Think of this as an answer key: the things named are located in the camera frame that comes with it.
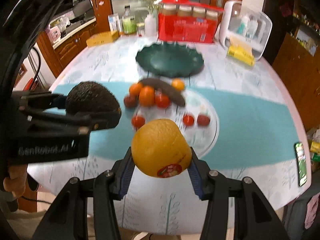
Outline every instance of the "smartphone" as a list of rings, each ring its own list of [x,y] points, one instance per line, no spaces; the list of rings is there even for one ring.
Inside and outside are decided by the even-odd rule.
[[[303,144],[301,142],[294,145],[298,167],[298,184],[301,187],[307,182],[306,155],[304,154]]]

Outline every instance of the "green plate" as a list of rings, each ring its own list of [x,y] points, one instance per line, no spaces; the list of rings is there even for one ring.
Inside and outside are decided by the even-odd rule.
[[[136,61],[145,71],[170,78],[197,74],[204,64],[195,49],[167,42],[144,47],[137,53]]]

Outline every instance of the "red gift box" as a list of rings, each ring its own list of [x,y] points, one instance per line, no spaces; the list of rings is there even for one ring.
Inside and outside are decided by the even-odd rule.
[[[222,8],[209,6],[189,0],[162,0],[163,4],[187,5],[202,7],[218,14],[223,12]],[[158,16],[158,33],[162,41],[190,41],[201,43],[213,43],[214,34],[217,30],[217,20],[209,20],[199,17],[180,17],[178,15]]]

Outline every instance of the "teal tablecloth section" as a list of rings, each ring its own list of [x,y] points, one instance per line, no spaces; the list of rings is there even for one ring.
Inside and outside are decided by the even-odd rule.
[[[118,99],[122,117],[112,130],[91,133],[89,154],[110,160],[123,158],[131,144],[133,111],[125,109],[123,98],[131,84],[102,83]],[[54,93],[67,95],[74,84],[59,85]],[[212,169],[233,169],[273,164],[295,158],[298,135],[285,105],[224,91],[191,87],[215,108],[220,132],[212,150],[203,157]]]

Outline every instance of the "red sticker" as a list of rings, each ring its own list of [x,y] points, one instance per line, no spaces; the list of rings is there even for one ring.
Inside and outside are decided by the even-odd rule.
[[[163,167],[157,172],[159,178],[169,178],[178,175],[182,172],[182,167],[179,164],[170,164]]]

